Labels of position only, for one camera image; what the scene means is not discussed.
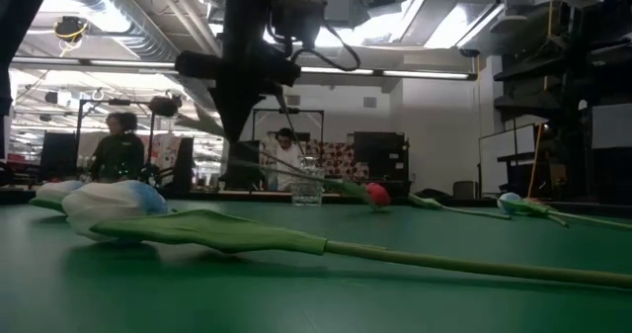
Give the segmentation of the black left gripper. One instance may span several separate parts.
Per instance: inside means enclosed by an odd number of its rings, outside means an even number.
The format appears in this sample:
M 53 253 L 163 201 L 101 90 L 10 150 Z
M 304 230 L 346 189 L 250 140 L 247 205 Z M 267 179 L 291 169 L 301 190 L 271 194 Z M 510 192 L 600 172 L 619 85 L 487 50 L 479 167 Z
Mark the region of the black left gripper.
M 263 61 L 255 59 L 244 65 L 189 50 L 177 56 L 175 70 L 183 76 L 214 80 L 216 86 L 248 86 L 260 93 L 248 94 L 238 104 L 229 91 L 218 87 L 209 89 L 230 143 L 239 140 L 252 110 L 266 99 L 262 94 L 278 93 L 282 85 L 292 86 L 301 74 L 300 66 L 282 57 L 265 56 Z

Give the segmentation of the white blue-tipped artificial tulip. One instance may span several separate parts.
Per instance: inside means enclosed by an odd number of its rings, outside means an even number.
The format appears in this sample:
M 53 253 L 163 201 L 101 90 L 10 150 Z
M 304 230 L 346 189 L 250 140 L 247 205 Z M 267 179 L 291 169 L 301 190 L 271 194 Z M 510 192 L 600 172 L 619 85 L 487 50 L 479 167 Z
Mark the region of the white blue-tipped artificial tulip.
M 73 191 L 85 185 L 78 180 L 62 182 L 48 182 L 36 190 L 35 196 L 29 200 L 29 204 L 38 208 L 46 208 L 65 213 L 62 201 Z
M 583 222 L 590 222 L 594 224 L 604 225 L 607 227 L 632 230 L 632 224 L 611 221 L 611 220 L 604 220 L 604 219 L 596 219 L 596 218 L 591 218 L 584 215 L 561 212 L 561 211 L 557 211 L 556 209 L 548 211 L 546 208 L 539 208 L 533 204 L 525 202 L 523 199 L 524 198 L 520 197 L 518 194 L 505 193 L 505 194 L 500 195 L 497 198 L 497 205 L 502 212 L 508 215 L 513 215 L 517 213 L 517 214 L 530 216 L 528 214 L 535 214 L 535 213 L 544 214 L 544 213 L 549 212 L 555 216 L 562 218 L 563 220 L 565 220 L 565 218 L 569 218 L 569 219 L 575 219 L 575 220 L 579 220 Z
M 281 250 L 326 253 L 489 276 L 632 289 L 632 275 L 472 262 L 332 241 L 211 209 L 167 212 L 164 199 L 135 181 L 91 183 L 70 192 L 61 207 L 75 233 L 95 241 L 198 244 L 225 254 Z

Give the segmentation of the black artificial tulip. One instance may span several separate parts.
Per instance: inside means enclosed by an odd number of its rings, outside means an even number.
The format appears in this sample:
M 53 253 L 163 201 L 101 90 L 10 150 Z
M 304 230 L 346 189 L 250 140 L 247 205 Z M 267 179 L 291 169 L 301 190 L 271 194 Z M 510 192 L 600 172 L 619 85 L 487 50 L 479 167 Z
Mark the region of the black artificial tulip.
M 420 198 L 420 197 L 418 197 L 416 195 L 413 195 L 413 194 L 410 194 L 408 196 L 408 199 L 413 204 L 415 204 L 415 205 L 417 205 L 417 206 L 419 206 L 421 208 L 427 208 L 427 209 L 433 209 L 433 210 L 443 210 L 443 211 L 453 211 L 453 212 L 458 212 L 458 213 L 463 213 L 463 214 L 485 216 L 485 217 L 496 218 L 496 219 L 503 219 L 503 220 L 511 220 L 512 219 L 512 217 L 510 215 L 507 215 L 507 214 L 498 214 L 498 213 L 490 213 L 490 212 L 478 211 L 478 210 L 446 207 L 446 206 L 440 204 L 438 201 L 436 201 L 434 199 Z

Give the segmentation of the clear glass vase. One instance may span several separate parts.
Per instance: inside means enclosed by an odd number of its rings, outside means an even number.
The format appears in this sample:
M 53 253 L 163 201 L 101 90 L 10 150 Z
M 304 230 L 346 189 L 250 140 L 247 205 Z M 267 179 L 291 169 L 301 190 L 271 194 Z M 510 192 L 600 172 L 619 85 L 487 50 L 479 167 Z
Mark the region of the clear glass vase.
M 320 206 L 324 185 L 317 181 L 317 178 L 325 178 L 325 169 L 322 168 L 316 157 L 302 156 L 300 158 L 299 169 L 310 179 L 304 177 L 293 177 L 290 183 L 292 203 L 295 206 Z

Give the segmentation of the person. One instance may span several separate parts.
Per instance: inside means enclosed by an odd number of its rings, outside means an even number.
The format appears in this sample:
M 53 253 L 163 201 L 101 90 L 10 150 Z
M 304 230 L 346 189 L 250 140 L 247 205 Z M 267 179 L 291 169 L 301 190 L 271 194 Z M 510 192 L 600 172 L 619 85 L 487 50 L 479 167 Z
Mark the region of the person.
M 137 180 L 144 167 L 144 144 L 136 134 L 137 116 L 129 112 L 111 113 L 106 124 L 110 133 L 93 154 L 92 180 L 102 183 Z
M 295 168 L 301 166 L 302 153 L 299 145 L 294 141 L 293 132 L 288 127 L 283 127 L 276 132 L 275 165 L 281 173 L 276 173 L 276 190 L 290 192 L 292 186 L 300 179 L 289 175 L 295 173 Z

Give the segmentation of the colourful patterned panel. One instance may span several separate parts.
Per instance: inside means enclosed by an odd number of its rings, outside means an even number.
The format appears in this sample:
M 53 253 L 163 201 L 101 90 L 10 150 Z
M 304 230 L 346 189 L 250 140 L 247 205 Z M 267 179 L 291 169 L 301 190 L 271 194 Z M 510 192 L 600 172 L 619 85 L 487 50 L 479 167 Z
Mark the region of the colourful patterned panel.
M 177 161 L 182 138 L 171 133 L 154 134 L 152 138 L 141 135 L 144 146 L 144 161 L 149 161 L 160 170 L 172 168 Z

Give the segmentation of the red floral patterned panel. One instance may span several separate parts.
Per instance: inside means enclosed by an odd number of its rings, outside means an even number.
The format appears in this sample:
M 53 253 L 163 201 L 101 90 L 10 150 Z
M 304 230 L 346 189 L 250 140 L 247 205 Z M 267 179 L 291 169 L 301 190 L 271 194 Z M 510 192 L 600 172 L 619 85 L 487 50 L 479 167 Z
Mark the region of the red floral patterned panel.
M 351 143 L 310 140 L 304 144 L 304 150 L 307 156 L 316 158 L 327 176 L 342 177 L 346 180 L 368 178 L 368 166 L 355 161 Z

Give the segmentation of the black cabinet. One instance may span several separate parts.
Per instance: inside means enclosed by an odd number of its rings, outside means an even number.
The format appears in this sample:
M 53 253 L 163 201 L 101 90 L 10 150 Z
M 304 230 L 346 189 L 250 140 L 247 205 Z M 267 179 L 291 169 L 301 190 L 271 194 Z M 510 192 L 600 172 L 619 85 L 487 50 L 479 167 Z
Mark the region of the black cabinet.
M 403 132 L 357 131 L 354 161 L 368 168 L 367 181 L 384 187 L 391 197 L 406 197 L 409 179 L 409 142 Z

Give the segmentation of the green table mat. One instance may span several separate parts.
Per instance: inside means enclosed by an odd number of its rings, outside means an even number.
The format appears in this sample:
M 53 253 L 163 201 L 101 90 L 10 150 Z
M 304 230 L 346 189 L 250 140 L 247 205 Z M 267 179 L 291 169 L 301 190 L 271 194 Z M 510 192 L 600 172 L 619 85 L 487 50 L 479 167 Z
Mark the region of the green table mat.
M 632 274 L 632 231 L 394 207 L 214 202 L 336 241 Z M 632 291 L 278 251 L 101 246 L 43 208 L 0 209 L 0 333 L 632 333 Z

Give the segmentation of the grey bin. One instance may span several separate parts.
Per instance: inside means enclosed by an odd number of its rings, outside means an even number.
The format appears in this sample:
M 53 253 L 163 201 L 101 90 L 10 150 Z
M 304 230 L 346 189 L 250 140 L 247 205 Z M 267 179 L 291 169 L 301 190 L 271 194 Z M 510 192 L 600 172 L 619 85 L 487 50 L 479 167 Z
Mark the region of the grey bin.
M 454 182 L 452 192 L 457 200 L 476 200 L 479 198 L 479 185 L 475 181 Z

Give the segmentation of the whiteboard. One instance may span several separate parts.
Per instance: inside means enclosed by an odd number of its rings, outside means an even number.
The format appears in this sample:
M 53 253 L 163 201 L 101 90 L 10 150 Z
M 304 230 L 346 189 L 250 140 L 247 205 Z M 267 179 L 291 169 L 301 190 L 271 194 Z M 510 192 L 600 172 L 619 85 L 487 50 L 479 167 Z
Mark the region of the whiteboard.
M 479 139 L 482 195 L 526 195 L 534 159 L 537 127 L 525 125 Z

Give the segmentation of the silver ribbed ventilation duct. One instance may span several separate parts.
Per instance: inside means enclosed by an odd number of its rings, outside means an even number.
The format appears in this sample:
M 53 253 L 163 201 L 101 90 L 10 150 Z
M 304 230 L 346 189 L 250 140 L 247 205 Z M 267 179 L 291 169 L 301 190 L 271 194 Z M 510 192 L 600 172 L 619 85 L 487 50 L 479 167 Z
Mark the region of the silver ribbed ventilation duct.
M 70 0 L 83 16 L 142 61 L 173 61 L 180 51 L 133 0 Z

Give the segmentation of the grey rectangular ceiling duct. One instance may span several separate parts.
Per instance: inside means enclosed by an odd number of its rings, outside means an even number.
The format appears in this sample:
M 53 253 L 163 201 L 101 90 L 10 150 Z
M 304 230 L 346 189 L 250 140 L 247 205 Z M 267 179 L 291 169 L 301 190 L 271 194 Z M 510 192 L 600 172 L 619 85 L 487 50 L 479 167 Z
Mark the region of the grey rectangular ceiling duct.
M 335 28 L 353 29 L 370 19 L 362 0 L 325 0 L 325 20 Z

